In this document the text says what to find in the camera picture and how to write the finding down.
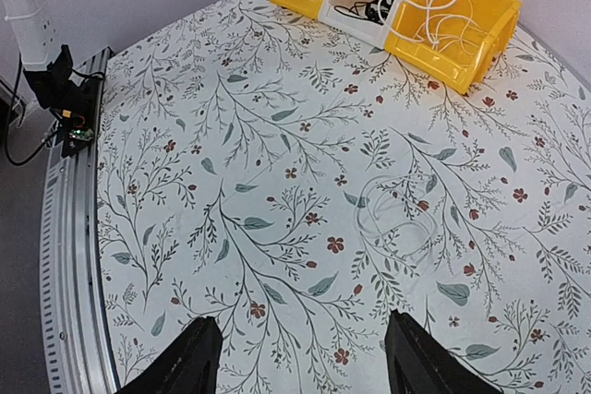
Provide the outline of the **right yellow plastic bin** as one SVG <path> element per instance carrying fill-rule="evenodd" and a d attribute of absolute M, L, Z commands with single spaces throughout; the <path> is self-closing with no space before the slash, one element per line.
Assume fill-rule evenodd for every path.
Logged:
<path fill-rule="evenodd" d="M 513 36 L 521 0 L 400 0 L 384 50 L 465 94 Z"/>

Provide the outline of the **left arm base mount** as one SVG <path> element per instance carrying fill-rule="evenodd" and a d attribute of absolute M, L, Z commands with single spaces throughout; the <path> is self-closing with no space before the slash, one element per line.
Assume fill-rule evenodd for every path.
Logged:
<path fill-rule="evenodd" d="M 42 139 L 41 144 L 25 159 L 15 160 L 8 147 L 9 126 L 4 131 L 6 159 L 15 167 L 31 162 L 49 143 L 61 145 L 61 156 L 70 158 L 88 148 L 95 139 L 95 118 L 100 95 L 103 93 L 105 73 L 102 71 L 84 74 L 74 68 L 69 46 L 63 44 L 59 55 L 43 71 L 28 71 L 22 62 L 12 90 L 10 103 L 17 98 L 19 82 L 26 79 L 35 93 L 38 103 L 57 122 L 57 128 Z"/>

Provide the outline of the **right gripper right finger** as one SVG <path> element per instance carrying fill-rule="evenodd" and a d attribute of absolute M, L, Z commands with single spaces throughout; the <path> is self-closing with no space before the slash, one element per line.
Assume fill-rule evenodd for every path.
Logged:
<path fill-rule="evenodd" d="M 391 393 L 486 394 L 498 391 L 464 368 L 407 313 L 391 312 L 385 352 Z"/>

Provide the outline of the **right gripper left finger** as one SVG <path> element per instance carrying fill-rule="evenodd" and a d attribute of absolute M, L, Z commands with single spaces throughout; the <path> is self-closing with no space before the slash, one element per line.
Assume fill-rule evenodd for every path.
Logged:
<path fill-rule="evenodd" d="M 215 393 L 223 336 L 211 316 L 193 319 L 121 394 Z"/>

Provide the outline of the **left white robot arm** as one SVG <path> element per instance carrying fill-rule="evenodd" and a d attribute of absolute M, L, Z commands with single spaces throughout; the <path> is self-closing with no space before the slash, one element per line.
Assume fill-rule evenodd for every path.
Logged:
<path fill-rule="evenodd" d="M 2 0 L 26 71 L 41 72 L 60 54 L 61 40 L 47 0 Z"/>

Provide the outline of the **front aluminium rail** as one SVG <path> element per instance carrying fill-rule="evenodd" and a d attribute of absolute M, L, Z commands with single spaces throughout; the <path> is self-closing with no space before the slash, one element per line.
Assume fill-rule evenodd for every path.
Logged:
<path fill-rule="evenodd" d="M 49 149 L 40 233 L 42 343 L 53 393 L 115 393 L 97 237 L 97 147 L 62 123 Z"/>

